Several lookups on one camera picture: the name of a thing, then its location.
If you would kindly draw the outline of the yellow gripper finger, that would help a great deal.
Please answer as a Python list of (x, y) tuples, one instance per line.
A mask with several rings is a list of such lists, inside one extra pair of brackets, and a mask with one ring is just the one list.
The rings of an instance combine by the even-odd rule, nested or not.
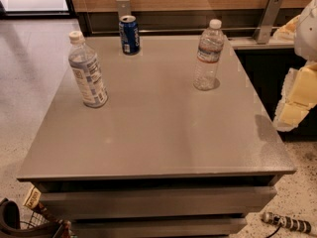
[(299, 20), (299, 15), (295, 16), (290, 21), (288, 21), (285, 25), (278, 28), (274, 32), (273, 37), (276, 40), (293, 41), (298, 20)]
[(317, 105), (317, 62), (307, 62), (301, 69), (291, 68), (285, 76), (281, 99), (273, 118), (277, 131), (289, 132)]

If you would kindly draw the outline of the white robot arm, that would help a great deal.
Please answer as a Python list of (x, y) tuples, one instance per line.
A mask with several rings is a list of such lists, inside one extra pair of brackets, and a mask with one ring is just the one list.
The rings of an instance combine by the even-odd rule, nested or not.
[(274, 128), (289, 132), (297, 128), (317, 105), (317, 0), (311, 0), (299, 16), (273, 36), (276, 39), (293, 38), (295, 53), (306, 60), (305, 66), (291, 68), (286, 74), (281, 99), (274, 112)]

